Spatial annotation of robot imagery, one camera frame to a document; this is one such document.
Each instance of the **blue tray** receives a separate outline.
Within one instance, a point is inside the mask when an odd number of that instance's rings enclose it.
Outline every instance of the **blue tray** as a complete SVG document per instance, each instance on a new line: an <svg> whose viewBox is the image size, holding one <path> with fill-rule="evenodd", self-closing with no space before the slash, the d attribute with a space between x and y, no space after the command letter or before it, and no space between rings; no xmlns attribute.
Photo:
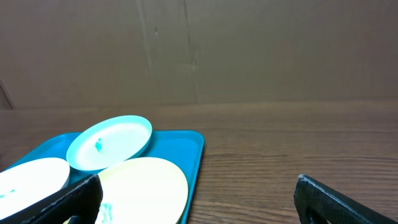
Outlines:
<svg viewBox="0 0 398 224"><path fill-rule="evenodd" d="M46 157L57 157L66 160L68 147L79 134L80 133L66 133L54 137L39 145L9 168L34 159ZM147 149L140 155L140 157L158 157L166 159L177 165L185 174L189 193L187 205L180 219L181 224L185 224L188 219L204 144L205 138L196 131L154 131ZM69 185L88 175L87 173L71 168Z"/></svg>

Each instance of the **table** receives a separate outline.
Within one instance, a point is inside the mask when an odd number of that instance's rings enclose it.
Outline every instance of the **table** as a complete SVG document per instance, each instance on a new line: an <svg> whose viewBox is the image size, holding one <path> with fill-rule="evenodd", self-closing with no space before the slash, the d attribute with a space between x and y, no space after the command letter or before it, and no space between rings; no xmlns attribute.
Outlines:
<svg viewBox="0 0 398 224"><path fill-rule="evenodd" d="M398 101L3 110L0 170L58 134L124 114L204 135L190 223L299 223L299 174L398 220Z"/></svg>

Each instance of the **cardboard wall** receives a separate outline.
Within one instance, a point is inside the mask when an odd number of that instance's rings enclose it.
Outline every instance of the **cardboard wall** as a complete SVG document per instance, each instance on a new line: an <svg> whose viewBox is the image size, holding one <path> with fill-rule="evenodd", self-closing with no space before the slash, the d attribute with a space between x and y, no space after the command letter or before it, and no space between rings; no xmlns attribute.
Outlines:
<svg viewBox="0 0 398 224"><path fill-rule="evenodd" d="M15 108L398 98L395 0L0 2Z"/></svg>

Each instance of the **dish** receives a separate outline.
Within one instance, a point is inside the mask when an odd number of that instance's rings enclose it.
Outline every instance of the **dish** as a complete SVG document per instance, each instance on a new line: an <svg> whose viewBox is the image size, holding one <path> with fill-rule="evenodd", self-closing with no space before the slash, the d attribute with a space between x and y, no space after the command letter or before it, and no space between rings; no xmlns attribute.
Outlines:
<svg viewBox="0 0 398 224"><path fill-rule="evenodd" d="M65 160L45 158L0 173L0 220L67 186L69 172Z"/></svg>
<svg viewBox="0 0 398 224"><path fill-rule="evenodd" d="M81 133L70 144L67 161L74 169L97 173L138 157L147 147L151 134L150 122L141 116L107 119Z"/></svg>
<svg viewBox="0 0 398 224"><path fill-rule="evenodd" d="M124 161L99 174L103 200L96 223L175 224L188 197L183 172L165 159Z"/></svg>

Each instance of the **plastic tray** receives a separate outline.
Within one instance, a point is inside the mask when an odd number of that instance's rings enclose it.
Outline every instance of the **plastic tray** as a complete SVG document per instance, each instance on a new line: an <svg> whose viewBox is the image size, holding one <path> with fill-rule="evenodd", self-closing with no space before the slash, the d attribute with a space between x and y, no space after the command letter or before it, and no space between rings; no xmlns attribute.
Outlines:
<svg viewBox="0 0 398 224"><path fill-rule="evenodd" d="M79 134L80 133L66 133L54 137L35 148L9 168L34 159L46 157L66 159L69 145ZM189 193L187 205L179 222L181 224L185 224L188 219L204 144L204 137L196 131L154 131L147 149L140 155L140 157L159 157L166 159L177 165L185 174ZM87 173L71 168L69 185L88 175Z"/></svg>

